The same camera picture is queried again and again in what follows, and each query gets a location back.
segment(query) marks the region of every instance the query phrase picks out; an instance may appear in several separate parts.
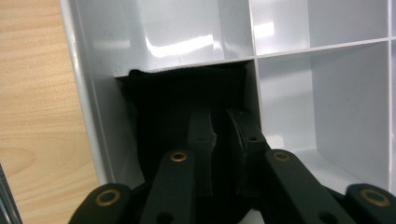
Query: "wooden table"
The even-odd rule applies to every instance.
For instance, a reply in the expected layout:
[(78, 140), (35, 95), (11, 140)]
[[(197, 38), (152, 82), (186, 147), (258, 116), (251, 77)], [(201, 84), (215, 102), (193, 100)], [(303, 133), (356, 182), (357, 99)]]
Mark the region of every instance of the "wooden table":
[(57, 0), (0, 0), (0, 162), (24, 223), (97, 187)]

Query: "white shelf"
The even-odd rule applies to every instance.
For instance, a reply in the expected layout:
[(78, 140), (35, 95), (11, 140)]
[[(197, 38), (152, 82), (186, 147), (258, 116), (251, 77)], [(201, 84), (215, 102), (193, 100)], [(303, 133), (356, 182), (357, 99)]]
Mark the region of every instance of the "white shelf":
[[(392, 149), (390, 152), (390, 157), (391, 157), (391, 162), (392, 162), (392, 166), (390, 167), (390, 169), (392, 170), (392, 172), (396, 171), (396, 124), (394, 123), (396, 121), (396, 40), (393, 40), (391, 42), (391, 51), (390, 51), (390, 59), (391, 59), (391, 63), (390, 63), (390, 80), (391, 83), (390, 87), (392, 88), (392, 92), (391, 92), (391, 114), (392, 114), (392, 123), (391, 123), (391, 139), (392, 139)], [(393, 194), (396, 194), (396, 175), (394, 173), (391, 174), (391, 192)]]
[(252, 0), (258, 55), (388, 36), (388, 1)]
[(363, 181), (396, 192), (394, 0), (61, 0), (61, 6), (101, 184), (143, 181), (135, 116), (126, 113), (114, 77), (132, 68), (248, 61), (245, 107), (274, 147), (296, 153), (338, 191)]

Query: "black object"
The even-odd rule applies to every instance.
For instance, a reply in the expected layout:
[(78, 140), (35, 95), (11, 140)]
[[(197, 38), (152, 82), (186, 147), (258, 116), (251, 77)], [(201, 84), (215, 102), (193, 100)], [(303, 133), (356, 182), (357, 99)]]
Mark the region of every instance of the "black object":
[(210, 110), (194, 112), (190, 117), (187, 148), (194, 154), (195, 192), (197, 197), (213, 196), (212, 153), (216, 145)]
[(330, 192), (292, 153), (279, 149), (267, 151), (261, 168), (264, 220), (268, 216), (276, 220), (274, 223), (280, 220), (296, 224), (354, 223)]
[(264, 153), (271, 148), (247, 111), (233, 108), (227, 112), (232, 124), (230, 150), (236, 193), (243, 197), (258, 197), (258, 167)]
[(368, 184), (349, 186), (342, 204), (358, 223), (396, 222), (396, 198), (376, 186)]
[(210, 108), (216, 118), (228, 107), (242, 107), (245, 78), (240, 63), (158, 73), (132, 70), (121, 78), (125, 98), (137, 110), (137, 153), (144, 177), (154, 178), (164, 153), (187, 148), (192, 113)]
[(22, 223), (17, 205), (12, 197), (6, 176), (0, 164), (0, 223), (19, 224)]
[(139, 223), (193, 223), (194, 199), (194, 156), (170, 151), (163, 156)]
[[(235, 153), (235, 155), (242, 155), (242, 158), (239, 158), (238, 164), (233, 168), (243, 171), (236, 172), (236, 174), (242, 175), (235, 176), (237, 181), (234, 182), (234, 190), (243, 193), (245, 188), (240, 187), (247, 186), (245, 183), (249, 183), (259, 190), (260, 194), (256, 197), (256, 199), (259, 199), (259, 204), (256, 205), (260, 208), (266, 224), (393, 223), (396, 220), (396, 199), (390, 193), (364, 184), (350, 186), (346, 196), (326, 189), (319, 184), (292, 153), (280, 149), (269, 149), (265, 138), (257, 132), (256, 127), (252, 127), (255, 125), (251, 121), (249, 113), (239, 109), (230, 109), (228, 113), (233, 121), (234, 133), (238, 134), (235, 138), (240, 139), (237, 143), (243, 146), (235, 148), (237, 150), (243, 149), (243, 151)], [(257, 142), (257, 146), (254, 144), (248, 146), (248, 142)], [(215, 219), (212, 221), (207, 217), (206, 219), (202, 219), (200, 216), (194, 218), (196, 208), (196, 203), (193, 202), (194, 192), (192, 191), (194, 163), (192, 160), (187, 161), (187, 158), (192, 157), (191, 151), (184, 150), (165, 154), (151, 187), (150, 195), (147, 194), (148, 188), (142, 186), (139, 188), (145, 190), (142, 191), (137, 188), (131, 191), (132, 194), (136, 191), (141, 192), (134, 194), (135, 196), (140, 195), (140, 200), (134, 200), (134, 197), (122, 193), (121, 195), (125, 199), (120, 201), (119, 205), (104, 209), (95, 205), (94, 200), (97, 199), (97, 195), (101, 191), (106, 192), (106, 188), (115, 188), (114, 186), (117, 185), (106, 185), (100, 187), (100, 190), (96, 189), (76, 211), (70, 223), (92, 223), (92, 217), (95, 217), (96, 214), (101, 216), (97, 223), (190, 224), (195, 223), (195, 220), (201, 220), (201, 223), (237, 223), (240, 220), (240, 215), (235, 215), (235, 212), (245, 215), (248, 211), (246, 206), (240, 206), (240, 204), (234, 207), (228, 206), (226, 212), (228, 212), (229, 217), (212, 217)], [(241, 202), (243, 203), (248, 202), (246, 204), (251, 206), (253, 205), (252, 202), (257, 201), (243, 201), (251, 199), (251, 197), (251, 195), (248, 197), (241, 196), (239, 199), (242, 199)], [(237, 200), (226, 200), (238, 203)], [(139, 220), (138, 214), (140, 213), (138, 210), (141, 210), (142, 207), (145, 212)], [(104, 219), (103, 216), (114, 216), (116, 218)], [(104, 222), (104, 220), (122, 221)]]
[[(132, 70), (120, 78), (129, 107), (137, 111), (139, 162), (154, 181), (122, 193), (106, 208), (95, 200), (117, 185), (101, 187), (70, 223), (236, 224), (251, 208), (266, 224), (396, 220), (391, 194), (369, 186), (362, 194), (361, 185), (346, 196), (326, 189), (292, 153), (268, 146), (243, 108), (243, 66)], [(90, 219), (95, 214), (100, 218)]]
[(122, 223), (131, 198), (128, 187), (106, 184), (91, 192), (70, 223)]

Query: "black plastic part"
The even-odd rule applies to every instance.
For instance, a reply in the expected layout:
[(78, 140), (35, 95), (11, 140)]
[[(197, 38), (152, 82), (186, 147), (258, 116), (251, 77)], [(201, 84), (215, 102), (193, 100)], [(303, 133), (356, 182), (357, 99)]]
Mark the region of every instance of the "black plastic part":
[(190, 67), (146, 73), (131, 70), (125, 85), (130, 108), (137, 111), (139, 163), (153, 179), (167, 151), (187, 148), (190, 115), (244, 104), (246, 69), (243, 63)]
[(128, 204), (127, 212), (121, 223), (137, 224), (142, 216), (146, 200), (151, 191), (153, 181), (146, 181), (142, 185), (131, 190), (131, 199)]
[(187, 148), (195, 157), (195, 194), (196, 197), (211, 197), (212, 189), (212, 152), (216, 145), (210, 110), (202, 110), (190, 115)]
[(358, 223), (396, 223), (396, 198), (369, 184), (351, 185), (346, 190), (345, 209)]
[(194, 198), (192, 153), (170, 151), (163, 156), (139, 223), (194, 223)]
[(87, 196), (69, 223), (121, 223), (128, 208), (130, 197), (131, 191), (125, 185), (103, 185)]
[(274, 149), (262, 166), (265, 223), (355, 223), (292, 153)]
[(230, 148), (236, 193), (243, 197), (259, 197), (257, 176), (260, 163), (271, 148), (247, 111), (234, 108), (229, 109), (228, 114), (233, 125)]
[(6, 176), (0, 164), (0, 223), (22, 223), (20, 214), (12, 197)]

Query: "metal bar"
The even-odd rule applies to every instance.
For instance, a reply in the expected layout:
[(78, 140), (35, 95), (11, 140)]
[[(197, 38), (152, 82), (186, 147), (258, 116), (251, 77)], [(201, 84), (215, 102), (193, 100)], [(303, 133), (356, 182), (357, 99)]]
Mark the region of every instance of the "metal bar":
[(187, 150), (166, 153), (154, 179), (140, 224), (192, 224), (194, 157)]
[(292, 153), (274, 149), (265, 154), (263, 161), (263, 209), (267, 211), (262, 210), (262, 215), (266, 223), (267, 219), (268, 223), (355, 223)]
[(390, 224), (396, 222), (396, 198), (369, 184), (351, 185), (344, 198), (345, 209), (358, 223)]

